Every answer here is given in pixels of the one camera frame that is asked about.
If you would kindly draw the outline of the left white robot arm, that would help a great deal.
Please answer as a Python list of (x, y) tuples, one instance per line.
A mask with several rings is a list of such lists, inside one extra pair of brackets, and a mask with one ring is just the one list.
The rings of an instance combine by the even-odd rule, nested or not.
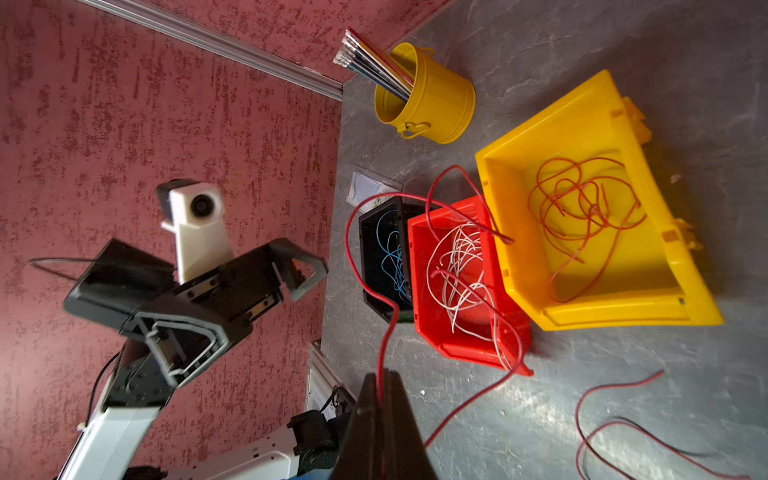
[(174, 393), (248, 337), (286, 296), (297, 301), (328, 274), (286, 238), (217, 261), (183, 281), (172, 264), (111, 239), (72, 280), (65, 310), (125, 342), (100, 371), (61, 479), (122, 479)]

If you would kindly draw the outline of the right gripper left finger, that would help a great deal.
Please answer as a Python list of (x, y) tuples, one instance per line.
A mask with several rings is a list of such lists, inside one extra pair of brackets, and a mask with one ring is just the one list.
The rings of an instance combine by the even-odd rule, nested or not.
[(381, 408), (377, 376), (366, 375), (331, 479), (375, 480), (382, 476)]

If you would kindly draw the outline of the yellow plastic bin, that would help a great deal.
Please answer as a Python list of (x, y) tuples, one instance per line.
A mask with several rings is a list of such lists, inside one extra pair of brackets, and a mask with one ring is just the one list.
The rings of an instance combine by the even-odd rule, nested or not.
[(504, 287), (543, 330), (724, 321), (646, 160), (644, 120), (601, 71), (476, 156)]

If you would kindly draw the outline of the black plastic bin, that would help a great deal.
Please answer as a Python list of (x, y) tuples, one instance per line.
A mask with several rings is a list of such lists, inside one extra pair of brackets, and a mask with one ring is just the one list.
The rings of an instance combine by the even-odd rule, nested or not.
[(422, 206), (394, 197), (359, 218), (363, 280), (399, 306), (399, 323), (414, 323), (407, 226), (423, 213)]

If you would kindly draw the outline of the bundle of metal rods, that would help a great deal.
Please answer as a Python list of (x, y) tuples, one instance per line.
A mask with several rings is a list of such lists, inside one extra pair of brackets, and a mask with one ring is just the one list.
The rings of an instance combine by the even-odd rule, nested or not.
[(333, 63), (365, 77), (403, 102), (410, 99), (415, 80), (383, 50), (353, 29), (347, 29)]

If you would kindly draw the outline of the clear plastic bag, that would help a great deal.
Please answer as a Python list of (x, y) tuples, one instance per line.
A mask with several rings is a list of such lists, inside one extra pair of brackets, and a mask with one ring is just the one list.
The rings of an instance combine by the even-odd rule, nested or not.
[(352, 177), (346, 201), (357, 207), (363, 200), (381, 193), (401, 191), (403, 185), (359, 165), (352, 168)]

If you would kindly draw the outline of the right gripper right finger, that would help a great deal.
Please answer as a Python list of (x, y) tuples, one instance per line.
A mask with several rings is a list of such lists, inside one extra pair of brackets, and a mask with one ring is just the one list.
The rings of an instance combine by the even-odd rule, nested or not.
[(383, 375), (381, 398), (383, 479), (437, 479), (428, 459), (401, 376)]

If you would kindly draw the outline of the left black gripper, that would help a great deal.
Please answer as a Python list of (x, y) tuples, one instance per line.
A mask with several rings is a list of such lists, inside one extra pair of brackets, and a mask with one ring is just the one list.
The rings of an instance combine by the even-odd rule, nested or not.
[(321, 257), (277, 238), (173, 289), (175, 296), (213, 311), (224, 323), (215, 315), (145, 311), (124, 322), (119, 332), (143, 342), (166, 383), (179, 389), (207, 370), (231, 342), (249, 336), (253, 324), (283, 302), (280, 279), (291, 299), (298, 301), (327, 275)]

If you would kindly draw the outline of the red plastic bin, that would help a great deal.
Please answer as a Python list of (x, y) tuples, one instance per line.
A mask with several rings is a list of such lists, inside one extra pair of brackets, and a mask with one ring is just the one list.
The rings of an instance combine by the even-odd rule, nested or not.
[(415, 330), (443, 357), (530, 377), (529, 316), (506, 293), (482, 198), (408, 221)]

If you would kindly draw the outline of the left corner aluminium post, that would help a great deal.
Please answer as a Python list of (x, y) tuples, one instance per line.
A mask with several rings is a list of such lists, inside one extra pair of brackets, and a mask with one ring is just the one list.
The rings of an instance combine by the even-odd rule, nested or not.
[(144, 1), (83, 0), (83, 4), (341, 102), (343, 85), (307, 67)]

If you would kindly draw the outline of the yellow metal cup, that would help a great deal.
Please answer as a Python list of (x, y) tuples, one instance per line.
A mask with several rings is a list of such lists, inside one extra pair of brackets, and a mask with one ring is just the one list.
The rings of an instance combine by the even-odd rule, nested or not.
[(469, 127), (476, 108), (476, 91), (466, 78), (433, 58), (433, 51), (401, 43), (393, 60), (414, 78), (407, 101), (377, 87), (374, 109), (378, 120), (406, 139), (418, 137), (438, 144), (458, 140)]

